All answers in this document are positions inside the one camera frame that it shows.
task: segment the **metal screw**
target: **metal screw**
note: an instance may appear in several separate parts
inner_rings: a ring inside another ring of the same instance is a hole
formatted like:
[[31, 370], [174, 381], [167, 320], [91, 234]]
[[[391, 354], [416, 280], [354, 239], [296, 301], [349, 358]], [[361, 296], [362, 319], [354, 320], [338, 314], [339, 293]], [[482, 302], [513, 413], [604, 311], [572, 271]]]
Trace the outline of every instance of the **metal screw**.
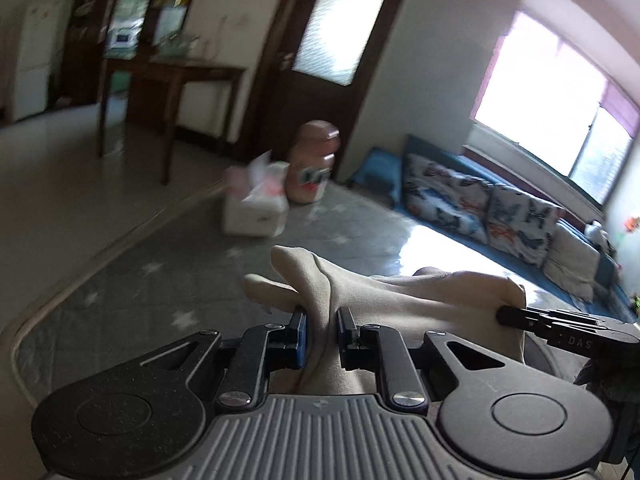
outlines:
[[418, 392], [399, 392], [394, 394], [392, 399], [398, 406], [404, 406], [406, 408], [420, 406], [420, 404], [426, 400], [424, 395]]
[[240, 408], [241, 406], [246, 406], [249, 402], [251, 402], [251, 397], [249, 394], [244, 392], [238, 392], [237, 390], [231, 390], [230, 392], [225, 392], [218, 397], [218, 400], [224, 404], [225, 406], [229, 406], [230, 408]]

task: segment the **ribbed gray plate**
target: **ribbed gray plate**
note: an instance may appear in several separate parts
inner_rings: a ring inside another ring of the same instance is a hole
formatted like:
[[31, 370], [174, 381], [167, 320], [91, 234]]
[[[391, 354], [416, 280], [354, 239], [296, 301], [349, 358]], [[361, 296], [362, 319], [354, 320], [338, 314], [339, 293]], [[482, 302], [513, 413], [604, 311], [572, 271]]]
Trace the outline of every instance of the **ribbed gray plate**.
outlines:
[[388, 412], [375, 396], [273, 395], [254, 412], [217, 418], [193, 454], [149, 480], [486, 478], [457, 462], [425, 420]]

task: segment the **window frame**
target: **window frame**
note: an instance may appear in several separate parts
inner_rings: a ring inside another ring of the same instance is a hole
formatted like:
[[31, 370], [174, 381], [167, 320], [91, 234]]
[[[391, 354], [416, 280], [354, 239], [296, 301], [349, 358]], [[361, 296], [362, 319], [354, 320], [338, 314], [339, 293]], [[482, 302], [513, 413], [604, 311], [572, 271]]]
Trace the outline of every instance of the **window frame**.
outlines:
[[631, 154], [631, 151], [634, 149], [634, 147], [636, 145], [636, 141], [638, 140], [638, 137], [640, 137], [640, 127], [638, 128], [638, 130], [635, 132], [634, 135], [629, 134], [629, 137], [631, 138], [631, 142], [629, 143], [628, 149], [625, 152], [625, 156], [624, 156], [624, 159], [622, 160], [622, 164], [620, 165], [620, 169], [616, 173], [616, 176], [613, 179], [613, 183], [611, 184], [611, 187], [607, 191], [607, 194], [604, 197], [602, 203], [599, 203], [593, 196], [591, 196], [583, 188], [578, 186], [578, 184], [576, 184], [571, 179], [570, 175], [574, 172], [575, 166], [578, 163], [578, 160], [580, 159], [580, 155], [584, 151], [585, 146], [586, 146], [589, 138], [591, 137], [591, 129], [593, 127], [593, 122], [595, 121], [596, 117], [598, 116], [598, 111], [600, 110], [601, 106], [598, 106], [598, 108], [596, 109], [596, 111], [595, 111], [595, 113], [593, 115], [593, 119], [592, 119], [591, 124], [589, 126], [589, 131], [588, 131], [587, 135], [584, 138], [584, 141], [582, 143], [582, 147], [580, 148], [580, 151], [578, 152], [578, 155], [576, 156], [576, 158], [574, 160], [572, 168], [569, 171], [569, 175], [567, 175], [567, 176], [564, 176], [562, 173], [560, 173], [559, 171], [555, 170], [553, 167], [551, 167], [549, 164], [547, 164], [544, 160], [542, 160], [541, 158], [539, 158], [538, 156], [534, 155], [529, 150], [527, 150], [526, 148], [521, 146], [518, 142], [515, 142], [514, 140], [511, 140], [509, 137], [503, 135], [502, 133], [498, 132], [497, 130], [494, 130], [492, 127], [488, 126], [487, 124], [484, 124], [483, 122], [478, 121], [476, 119], [476, 114], [478, 113], [478, 108], [480, 107], [480, 105], [482, 103], [482, 99], [484, 98], [484, 92], [486, 91], [486, 88], [487, 88], [487, 86], [489, 84], [489, 81], [491, 80], [491, 77], [492, 77], [492, 75], [494, 73], [494, 67], [495, 67], [496, 62], [498, 61], [498, 56], [500, 56], [500, 51], [502, 49], [502, 44], [504, 43], [504, 39], [511, 32], [511, 28], [513, 27], [513, 22], [515, 20], [515, 17], [518, 15], [518, 13], [523, 13], [528, 18], [534, 20], [535, 22], [538, 22], [540, 25], [545, 27], [547, 30], [549, 30], [550, 32], [555, 34], [558, 37], [559, 45], [562, 44], [562, 43], [565, 43], [570, 48], [574, 49], [580, 56], [582, 56], [585, 60], [587, 60], [588, 63], [590, 63], [594, 68], [596, 68], [597, 70], [599, 70], [599, 72], [602, 73], [602, 75], [607, 79], [608, 84], [615, 85], [618, 88], [618, 90], [620, 91], [620, 93], [625, 97], [625, 99], [627, 99], [633, 106], [635, 106], [638, 110], [640, 110], [640, 106], [638, 105], [638, 103], [636, 103], [635, 100], [633, 100], [631, 97], [629, 97], [629, 95], [625, 91], [625, 89], [623, 89], [623, 87], [619, 85], [619, 83], [611, 76], [611, 74], [609, 74], [609, 72], [604, 70], [590, 56], [585, 54], [584, 51], [579, 46], [577, 46], [576, 44], [574, 44], [573, 42], [568, 40], [563, 34], [561, 34], [558, 31], [556, 31], [555, 28], [550, 26], [546, 20], [544, 20], [544, 19], [540, 18], [539, 16], [537, 16], [535, 12], [532, 12], [530, 9], [527, 9], [527, 7], [520, 7], [514, 13], [514, 18], [513, 18], [512, 22], [511, 22], [511, 25], [510, 25], [510, 28], [509, 28], [509, 32], [507, 34], [505, 34], [505, 35], [499, 36], [498, 40], [495, 43], [494, 52], [493, 52], [492, 57], [490, 59], [489, 65], [487, 66], [487, 69], [486, 69], [486, 71], [484, 73], [484, 77], [482, 78], [482, 83], [481, 83], [481, 86], [479, 88], [478, 95], [476, 96], [474, 107], [473, 107], [473, 109], [471, 111], [471, 120], [473, 122], [477, 123], [477, 124], [481, 124], [483, 128], [487, 128], [488, 130], [491, 130], [493, 133], [498, 135], [502, 140], [505, 140], [512, 147], [514, 147], [515, 149], [519, 150], [521, 153], [527, 155], [529, 158], [532, 158], [533, 161], [535, 161], [539, 165], [543, 166], [547, 171], [549, 171], [551, 174], [553, 174], [553, 176], [555, 176], [556, 178], [560, 178], [562, 181], [567, 183], [573, 190], [577, 191], [582, 197], [587, 199], [588, 202], [590, 202], [591, 205], [596, 207], [599, 211], [603, 211], [604, 208], [606, 208], [607, 203], [609, 202], [609, 199], [610, 199], [611, 195], [613, 194], [614, 190], [616, 189], [616, 186], [618, 184], [620, 176], [622, 175], [622, 173], [626, 169], [626, 165], [627, 165], [628, 160], [629, 160], [629, 155]]

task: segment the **plush toy eyes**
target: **plush toy eyes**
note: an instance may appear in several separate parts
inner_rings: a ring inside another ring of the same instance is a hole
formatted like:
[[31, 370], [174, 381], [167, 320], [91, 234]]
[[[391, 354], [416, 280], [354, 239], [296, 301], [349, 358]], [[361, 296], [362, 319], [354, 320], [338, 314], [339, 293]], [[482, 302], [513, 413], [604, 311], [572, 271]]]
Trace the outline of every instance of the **plush toy eyes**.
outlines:
[[329, 178], [330, 170], [323, 168], [318, 170], [317, 168], [304, 168], [300, 171], [300, 185], [305, 184], [321, 184], [323, 180]]

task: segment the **microwave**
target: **microwave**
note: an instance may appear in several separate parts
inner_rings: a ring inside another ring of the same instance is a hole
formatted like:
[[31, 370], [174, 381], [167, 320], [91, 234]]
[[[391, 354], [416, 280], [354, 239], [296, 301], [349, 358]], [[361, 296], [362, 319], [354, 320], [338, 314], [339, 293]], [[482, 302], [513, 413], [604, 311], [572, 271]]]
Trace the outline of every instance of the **microwave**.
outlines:
[[114, 28], [110, 31], [109, 48], [135, 48], [139, 34], [139, 27]]

